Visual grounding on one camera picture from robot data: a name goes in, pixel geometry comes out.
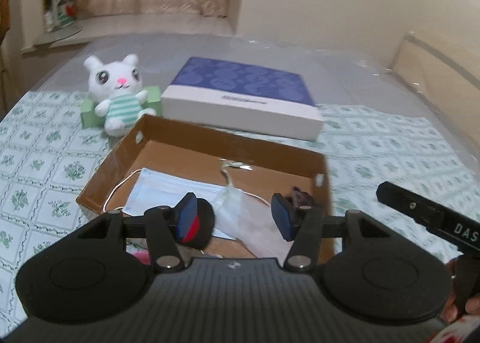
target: blue and white box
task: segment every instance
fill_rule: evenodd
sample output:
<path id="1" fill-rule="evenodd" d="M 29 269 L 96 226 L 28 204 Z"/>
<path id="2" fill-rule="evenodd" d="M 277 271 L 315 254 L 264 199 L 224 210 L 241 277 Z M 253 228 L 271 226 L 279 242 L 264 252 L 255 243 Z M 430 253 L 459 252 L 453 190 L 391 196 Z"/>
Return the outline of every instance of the blue and white box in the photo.
<path id="1" fill-rule="evenodd" d="M 298 74 L 192 57 L 162 95 L 173 120 L 315 140 L 322 121 Z"/>

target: window sill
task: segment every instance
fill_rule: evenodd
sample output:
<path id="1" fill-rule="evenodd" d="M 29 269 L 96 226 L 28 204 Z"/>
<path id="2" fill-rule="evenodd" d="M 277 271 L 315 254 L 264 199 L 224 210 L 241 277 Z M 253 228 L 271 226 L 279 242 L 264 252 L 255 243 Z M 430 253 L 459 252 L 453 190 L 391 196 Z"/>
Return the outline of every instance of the window sill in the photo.
<path id="1" fill-rule="evenodd" d="M 190 14 L 138 14 L 102 16 L 77 21 L 82 31 L 50 45 L 59 48 L 86 44 L 104 36 L 138 33 L 214 34 L 231 37 L 234 31 L 227 18 L 204 17 Z M 34 52 L 37 48 L 27 45 L 22 53 Z"/>

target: black circular disc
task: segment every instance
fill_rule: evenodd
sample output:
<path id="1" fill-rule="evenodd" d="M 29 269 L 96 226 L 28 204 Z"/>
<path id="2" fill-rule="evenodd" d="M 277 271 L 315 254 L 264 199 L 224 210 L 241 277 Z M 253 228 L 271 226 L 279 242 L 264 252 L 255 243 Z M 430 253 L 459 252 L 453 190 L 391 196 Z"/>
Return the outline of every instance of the black circular disc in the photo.
<path id="1" fill-rule="evenodd" d="M 147 281 L 147 268 L 133 255 L 82 241 L 28 260 L 18 272 L 16 290 L 28 316 L 79 324 L 129 308 Z"/>
<path id="2" fill-rule="evenodd" d="M 452 288 L 437 258 L 406 242 L 371 242 L 337 254 L 325 265 L 329 296 L 368 321 L 410 324 L 437 316 Z"/>
<path id="3" fill-rule="evenodd" d="M 197 198 L 197 216 L 199 220 L 197 233 L 192 239 L 181 244 L 192 249 L 204 249 L 212 238 L 215 214 L 210 203 L 203 198 Z"/>

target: brown cardboard tray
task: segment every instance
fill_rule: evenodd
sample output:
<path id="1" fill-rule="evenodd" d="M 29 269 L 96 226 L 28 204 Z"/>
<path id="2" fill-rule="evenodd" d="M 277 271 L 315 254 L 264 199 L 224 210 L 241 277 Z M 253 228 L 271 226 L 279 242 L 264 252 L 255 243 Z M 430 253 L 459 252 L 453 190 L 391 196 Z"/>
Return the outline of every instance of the brown cardboard tray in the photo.
<path id="1" fill-rule="evenodd" d="M 330 214 L 326 160 L 322 154 L 151 115 L 144 115 L 115 146 L 76 201 L 84 213 L 100 214 L 111 190 L 131 172 L 143 167 L 224 185 L 221 158 L 253 168 L 253 171 L 229 171 L 236 187 L 270 201 L 273 193 L 285 195 L 292 186 L 298 186 L 310 192 L 315 202 Z M 137 174 L 132 176 L 115 192 L 106 210 L 126 203 L 137 177 Z M 316 186 L 318 178 L 322 182 Z M 205 251 L 225 258 L 253 257 L 240 242 L 219 238 L 213 238 Z M 325 239 L 321 260 L 332 256 L 333 242 Z"/>

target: cardboard box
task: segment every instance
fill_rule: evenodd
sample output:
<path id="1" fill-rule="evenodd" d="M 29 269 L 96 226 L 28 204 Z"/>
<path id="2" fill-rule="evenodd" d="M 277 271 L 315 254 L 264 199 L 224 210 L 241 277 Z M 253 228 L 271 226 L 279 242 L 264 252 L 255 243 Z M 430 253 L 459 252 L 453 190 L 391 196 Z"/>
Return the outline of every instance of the cardboard box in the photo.
<path id="1" fill-rule="evenodd" d="M 147 102 L 142 105 L 143 109 L 151 107 L 156 110 L 157 115 L 162 116 L 162 102 L 160 102 L 161 91 L 157 86 L 144 87 L 148 92 Z M 80 106 L 80 118 L 82 119 L 82 128 L 103 128 L 105 117 L 99 117 L 95 114 L 95 104 L 88 98 L 83 100 Z"/>
<path id="2" fill-rule="evenodd" d="M 309 191 L 330 214 L 329 181 L 322 154 L 150 115 L 144 115 L 117 144 L 76 201 L 87 216 L 99 214 L 114 186 L 143 167 L 224 185 L 221 158 L 244 162 L 253 168 L 253 171 L 229 171 L 236 187 L 269 201 L 273 193 L 285 195 L 292 186 L 298 186 Z M 137 177 L 135 174 L 117 190 L 107 210 L 126 203 Z M 240 242 L 219 238 L 212 239 L 206 252 L 229 258 L 253 257 Z M 321 258 L 325 261 L 332 256 L 333 241 L 325 239 Z"/>
<path id="3" fill-rule="evenodd" d="M 302 77 L 192 57 L 162 95 L 169 119 L 316 140 L 322 121 Z"/>

